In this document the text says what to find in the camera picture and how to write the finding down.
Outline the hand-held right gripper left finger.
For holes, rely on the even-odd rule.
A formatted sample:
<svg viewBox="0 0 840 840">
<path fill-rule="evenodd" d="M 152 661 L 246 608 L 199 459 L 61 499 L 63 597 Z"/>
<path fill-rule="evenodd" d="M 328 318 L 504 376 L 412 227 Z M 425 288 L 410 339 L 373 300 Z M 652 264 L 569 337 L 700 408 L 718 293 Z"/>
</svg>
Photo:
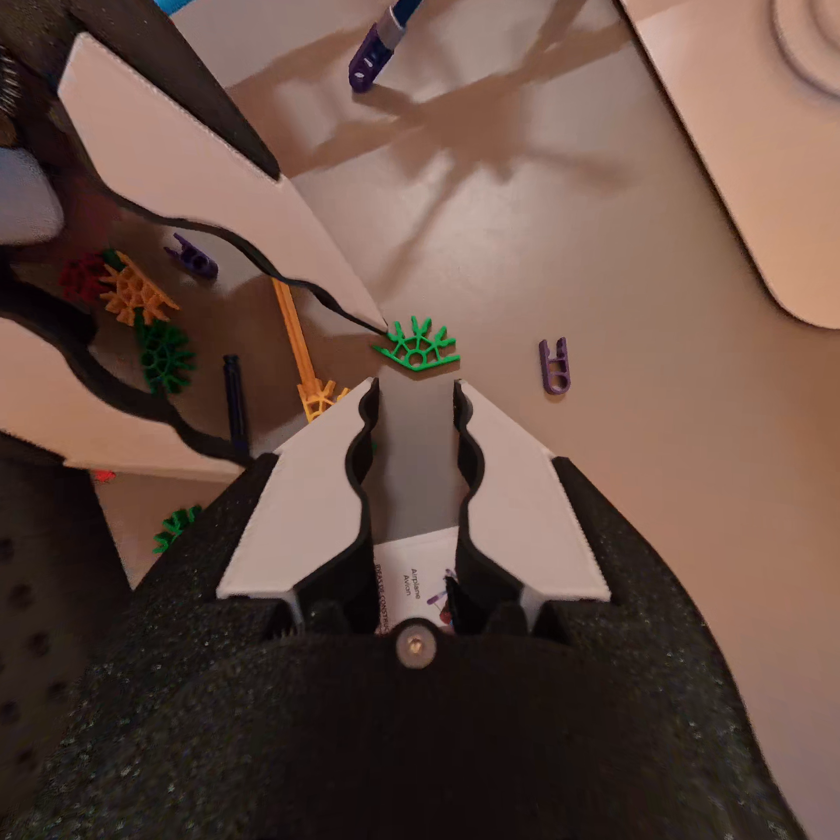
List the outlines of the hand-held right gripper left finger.
<svg viewBox="0 0 840 840">
<path fill-rule="evenodd" d="M 297 624 L 335 602 L 349 624 L 378 624 L 371 511 L 362 484 L 373 462 L 380 383 L 364 380 L 276 451 L 217 599 L 281 600 Z"/>
</svg>

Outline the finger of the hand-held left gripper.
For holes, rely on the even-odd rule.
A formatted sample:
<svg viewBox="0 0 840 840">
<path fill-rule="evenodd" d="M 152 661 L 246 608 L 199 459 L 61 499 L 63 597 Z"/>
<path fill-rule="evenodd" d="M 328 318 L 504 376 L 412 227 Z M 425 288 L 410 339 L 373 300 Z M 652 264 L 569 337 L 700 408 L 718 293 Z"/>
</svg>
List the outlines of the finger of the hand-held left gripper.
<svg viewBox="0 0 840 840">
<path fill-rule="evenodd" d="M 157 221 L 215 234 L 268 276 L 386 331 L 367 287 L 296 187 L 260 170 L 90 34 L 73 42 L 58 99 L 110 193 Z"/>
<path fill-rule="evenodd" d="M 253 459 L 191 427 L 164 397 L 108 371 L 89 351 L 92 317 L 2 266 L 2 432 L 80 469 L 235 478 Z"/>
</svg>

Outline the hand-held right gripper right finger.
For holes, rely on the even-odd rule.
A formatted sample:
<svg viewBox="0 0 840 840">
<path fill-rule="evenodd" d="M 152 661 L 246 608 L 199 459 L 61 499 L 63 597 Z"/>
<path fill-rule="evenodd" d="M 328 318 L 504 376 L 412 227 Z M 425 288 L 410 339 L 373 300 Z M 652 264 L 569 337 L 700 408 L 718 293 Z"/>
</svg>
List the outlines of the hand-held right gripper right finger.
<svg viewBox="0 0 840 840">
<path fill-rule="evenodd" d="M 518 605 L 528 630 L 550 602 L 609 603 L 611 590 L 557 470 L 556 455 L 465 380 L 453 392 L 455 575 L 485 616 Z"/>
</svg>

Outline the yellow snowflake toy connector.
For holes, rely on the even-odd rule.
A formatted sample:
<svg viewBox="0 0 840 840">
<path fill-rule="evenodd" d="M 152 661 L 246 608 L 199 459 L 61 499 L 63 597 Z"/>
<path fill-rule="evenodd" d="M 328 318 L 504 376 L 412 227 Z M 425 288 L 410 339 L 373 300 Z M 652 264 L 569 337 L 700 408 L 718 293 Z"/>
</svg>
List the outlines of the yellow snowflake toy connector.
<svg viewBox="0 0 840 840">
<path fill-rule="evenodd" d="M 330 380 L 324 383 L 318 378 L 308 383 L 299 383 L 297 390 L 309 424 L 350 393 L 348 387 L 337 390 L 335 381 Z"/>
</svg>

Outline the yellow plastic rod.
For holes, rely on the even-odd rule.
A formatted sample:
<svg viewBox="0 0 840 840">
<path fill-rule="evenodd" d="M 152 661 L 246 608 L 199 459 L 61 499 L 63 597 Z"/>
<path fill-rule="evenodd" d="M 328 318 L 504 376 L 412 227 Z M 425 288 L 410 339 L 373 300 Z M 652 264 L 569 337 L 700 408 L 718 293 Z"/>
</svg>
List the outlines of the yellow plastic rod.
<svg viewBox="0 0 840 840">
<path fill-rule="evenodd" d="M 275 290 L 276 299 L 280 306 L 282 318 L 286 326 L 290 347 L 300 377 L 300 384 L 305 393 L 313 393 L 317 389 L 318 377 L 316 376 L 312 365 L 309 349 L 299 320 L 298 310 L 291 294 L 291 289 L 288 284 L 278 280 L 277 278 L 272 278 L 272 284 Z"/>
</svg>

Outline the green half-round toy connector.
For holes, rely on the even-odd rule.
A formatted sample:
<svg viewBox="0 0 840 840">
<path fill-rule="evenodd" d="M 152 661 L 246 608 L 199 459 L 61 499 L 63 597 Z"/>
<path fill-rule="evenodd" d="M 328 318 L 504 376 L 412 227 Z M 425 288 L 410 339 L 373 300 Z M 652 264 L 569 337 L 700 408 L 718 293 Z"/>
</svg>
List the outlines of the green half-round toy connector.
<svg viewBox="0 0 840 840">
<path fill-rule="evenodd" d="M 412 316 L 407 328 L 395 320 L 385 333 L 385 343 L 375 343 L 371 349 L 408 371 L 424 373 L 460 362 L 456 344 L 445 325 L 436 328 L 431 318 Z"/>
<path fill-rule="evenodd" d="M 181 508 L 163 520 L 162 530 L 154 535 L 153 554 L 160 555 L 167 551 L 186 530 L 188 530 L 202 513 L 200 505 Z"/>
</svg>

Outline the purple clip toy connector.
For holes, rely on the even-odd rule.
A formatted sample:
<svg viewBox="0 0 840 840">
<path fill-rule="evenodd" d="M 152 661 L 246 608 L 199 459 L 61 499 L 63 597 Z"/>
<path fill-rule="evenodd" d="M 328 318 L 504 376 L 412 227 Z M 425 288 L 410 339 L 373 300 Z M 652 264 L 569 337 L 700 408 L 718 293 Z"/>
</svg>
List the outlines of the purple clip toy connector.
<svg viewBox="0 0 840 840">
<path fill-rule="evenodd" d="M 173 238 L 178 248 L 164 245 L 163 251 L 192 277 L 215 282 L 219 272 L 217 262 L 182 235 L 174 233 Z"/>
<path fill-rule="evenodd" d="M 565 337 L 557 339 L 554 350 L 547 340 L 538 346 L 542 388 L 550 396 L 563 396 L 571 388 L 568 345 Z"/>
</svg>

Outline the red toy connector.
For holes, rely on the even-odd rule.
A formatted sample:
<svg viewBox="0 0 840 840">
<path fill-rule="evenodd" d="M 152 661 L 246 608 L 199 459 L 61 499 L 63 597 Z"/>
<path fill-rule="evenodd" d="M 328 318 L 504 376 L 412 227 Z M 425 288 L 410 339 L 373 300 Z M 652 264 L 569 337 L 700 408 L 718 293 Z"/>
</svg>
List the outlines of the red toy connector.
<svg viewBox="0 0 840 840">
<path fill-rule="evenodd" d="M 59 274 L 59 286 L 65 299 L 92 305 L 112 290 L 105 282 L 109 278 L 102 254 L 87 254 L 66 262 Z"/>
</svg>

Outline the printed instruction sheet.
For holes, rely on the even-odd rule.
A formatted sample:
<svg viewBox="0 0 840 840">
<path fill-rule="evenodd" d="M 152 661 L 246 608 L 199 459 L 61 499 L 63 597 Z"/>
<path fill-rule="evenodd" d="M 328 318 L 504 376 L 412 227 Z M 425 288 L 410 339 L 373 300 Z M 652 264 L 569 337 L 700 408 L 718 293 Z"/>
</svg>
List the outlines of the printed instruction sheet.
<svg viewBox="0 0 840 840">
<path fill-rule="evenodd" d="M 458 530 L 446 528 L 374 546 L 379 588 L 378 635 L 407 619 L 423 618 L 453 633 L 446 581 L 455 578 Z"/>
</svg>

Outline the dark green snowflake toy connector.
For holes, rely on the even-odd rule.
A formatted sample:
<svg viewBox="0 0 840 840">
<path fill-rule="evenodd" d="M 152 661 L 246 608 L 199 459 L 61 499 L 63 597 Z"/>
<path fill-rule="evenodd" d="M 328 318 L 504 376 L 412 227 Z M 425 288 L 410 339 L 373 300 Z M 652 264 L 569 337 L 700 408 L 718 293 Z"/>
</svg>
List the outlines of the dark green snowflake toy connector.
<svg viewBox="0 0 840 840">
<path fill-rule="evenodd" d="M 154 319 L 146 323 L 136 314 L 134 333 L 140 347 L 140 367 L 145 383 L 155 395 L 180 394 L 191 383 L 194 352 L 188 349 L 186 333 L 172 324 Z"/>
</svg>

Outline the orange snowflake toy connector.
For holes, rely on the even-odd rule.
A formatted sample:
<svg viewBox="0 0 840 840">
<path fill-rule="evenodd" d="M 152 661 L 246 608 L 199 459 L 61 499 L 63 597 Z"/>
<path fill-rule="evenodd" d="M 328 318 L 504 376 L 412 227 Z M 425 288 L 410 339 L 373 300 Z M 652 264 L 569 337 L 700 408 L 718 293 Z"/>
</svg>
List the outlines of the orange snowflake toy connector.
<svg viewBox="0 0 840 840">
<path fill-rule="evenodd" d="M 130 257 L 115 249 L 109 253 L 105 265 L 108 276 L 101 279 L 108 289 L 100 293 L 99 299 L 120 323 L 133 326 L 140 316 L 143 325 L 151 327 L 156 321 L 170 321 L 167 309 L 180 311 L 180 306 Z"/>
</svg>

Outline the purple toy connector on rod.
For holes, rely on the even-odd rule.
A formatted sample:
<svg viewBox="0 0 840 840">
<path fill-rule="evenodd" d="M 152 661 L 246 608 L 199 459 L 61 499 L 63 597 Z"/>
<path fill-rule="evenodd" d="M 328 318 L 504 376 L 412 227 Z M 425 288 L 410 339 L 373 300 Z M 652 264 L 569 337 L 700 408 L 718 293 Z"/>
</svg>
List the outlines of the purple toy connector on rod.
<svg viewBox="0 0 840 840">
<path fill-rule="evenodd" d="M 371 26 L 349 64 L 349 83 L 354 93 L 371 89 L 403 35 L 399 27 L 386 27 L 384 20 Z"/>
</svg>

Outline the white embossed board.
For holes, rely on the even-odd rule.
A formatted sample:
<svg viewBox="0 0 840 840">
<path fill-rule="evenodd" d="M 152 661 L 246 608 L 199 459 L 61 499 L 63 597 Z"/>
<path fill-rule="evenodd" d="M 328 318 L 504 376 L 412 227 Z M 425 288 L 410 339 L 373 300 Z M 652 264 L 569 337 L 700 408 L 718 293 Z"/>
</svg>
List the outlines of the white embossed board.
<svg viewBox="0 0 840 840">
<path fill-rule="evenodd" d="M 839 2 L 624 1 L 765 286 L 839 327 Z"/>
</svg>

